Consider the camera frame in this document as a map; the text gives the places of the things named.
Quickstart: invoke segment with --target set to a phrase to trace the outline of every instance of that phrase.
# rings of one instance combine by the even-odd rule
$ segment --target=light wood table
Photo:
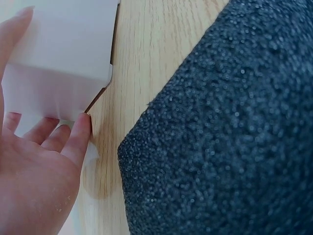
[[[82,172],[83,233],[127,235],[117,148],[228,0],[121,0],[112,83],[91,108],[101,159]]]

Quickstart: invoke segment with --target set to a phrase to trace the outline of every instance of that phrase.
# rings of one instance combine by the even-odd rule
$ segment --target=hand
[[[32,8],[0,24],[0,80],[15,44],[32,19]],[[75,202],[90,137],[81,114],[72,132],[44,118],[22,138],[14,132],[21,115],[4,116],[0,89],[0,234],[57,234]]]

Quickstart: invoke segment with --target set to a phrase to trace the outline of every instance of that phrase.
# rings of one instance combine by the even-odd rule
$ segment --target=textured foam surface
[[[313,234],[312,14],[218,16],[119,147],[132,234]]]

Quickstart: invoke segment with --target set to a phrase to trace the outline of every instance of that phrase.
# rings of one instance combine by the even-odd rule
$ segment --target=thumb
[[[26,32],[33,17],[34,7],[26,7],[14,17],[0,24],[0,82],[14,46]]]

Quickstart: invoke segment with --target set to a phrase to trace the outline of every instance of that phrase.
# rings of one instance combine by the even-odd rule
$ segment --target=fingernail
[[[29,13],[29,11],[33,10],[35,8],[35,6],[28,6],[28,7],[25,7],[23,8],[22,10],[18,11],[16,13],[16,16],[19,16],[19,17],[24,17],[24,16],[27,16],[27,14]]]

